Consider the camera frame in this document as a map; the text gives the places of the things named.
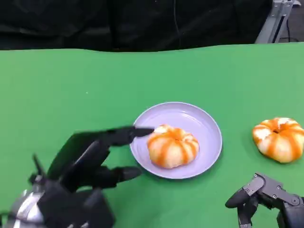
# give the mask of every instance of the green tablecloth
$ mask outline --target green tablecloth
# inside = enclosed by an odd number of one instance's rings
[[[206,173],[182,181],[145,172],[106,190],[117,228],[238,227],[224,204],[258,172],[304,196],[304,160],[281,165],[256,149],[251,130],[276,116],[304,125],[304,44],[207,47],[162,53],[87,50],[0,52],[0,209],[28,186],[32,153],[47,168],[75,131],[132,124],[148,107],[183,101],[219,124],[223,151]],[[136,165],[128,146],[106,164]],[[255,227],[275,228],[260,207]]]

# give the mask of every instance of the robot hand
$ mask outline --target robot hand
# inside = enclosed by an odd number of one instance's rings
[[[47,173],[34,162],[37,173],[13,205],[6,228],[109,228],[114,216],[102,189],[141,174],[137,167],[108,169],[101,166],[110,146],[130,144],[135,137],[149,135],[154,129],[134,126],[100,132],[73,134],[53,160]]]
[[[240,228],[251,228],[251,218],[259,204],[280,210],[276,218],[279,228],[304,227],[303,198],[286,192],[282,183],[260,173],[256,173],[250,183],[234,193],[225,206],[237,208]]]

